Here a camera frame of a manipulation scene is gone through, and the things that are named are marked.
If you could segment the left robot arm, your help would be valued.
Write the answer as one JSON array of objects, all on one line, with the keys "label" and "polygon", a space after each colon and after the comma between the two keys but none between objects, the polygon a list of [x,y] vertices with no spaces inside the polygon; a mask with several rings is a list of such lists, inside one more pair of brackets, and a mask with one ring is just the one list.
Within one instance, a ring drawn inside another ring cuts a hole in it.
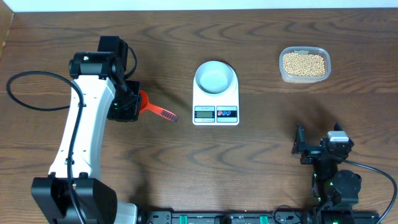
[{"label": "left robot arm", "polygon": [[49,223],[138,223],[139,209],[118,200],[100,181],[107,120],[137,121],[140,83],[129,79],[132,49],[118,36],[102,36],[95,52],[70,60],[72,94],[60,148],[47,177],[33,180],[31,194]]}]

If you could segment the red measuring scoop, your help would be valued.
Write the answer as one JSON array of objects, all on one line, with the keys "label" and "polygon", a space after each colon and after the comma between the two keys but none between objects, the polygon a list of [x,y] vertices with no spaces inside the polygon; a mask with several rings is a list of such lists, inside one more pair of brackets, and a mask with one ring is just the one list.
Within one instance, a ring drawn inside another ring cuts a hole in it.
[{"label": "red measuring scoop", "polygon": [[176,114],[159,106],[151,104],[149,102],[149,97],[147,96],[146,92],[140,90],[139,94],[142,96],[142,103],[139,111],[140,113],[144,113],[145,111],[151,111],[158,116],[161,116],[169,121],[173,121],[174,123],[178,121],[178,116]]}]

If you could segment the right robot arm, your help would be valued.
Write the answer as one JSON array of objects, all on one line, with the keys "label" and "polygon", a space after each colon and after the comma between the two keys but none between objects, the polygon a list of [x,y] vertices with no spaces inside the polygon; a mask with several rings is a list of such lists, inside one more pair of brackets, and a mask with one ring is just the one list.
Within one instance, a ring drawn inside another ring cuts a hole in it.
[{"label": "right robot arm", "polygon": [[339,124],[316,146],[306,143],[301,124],[296,127],[292,154],[300,163],[313,166],[312,190],[319,205],[304,212],[303,223],[354,223],[353,205],[359,202],[362,178],[350,170],[339,170],[354,146]]}]

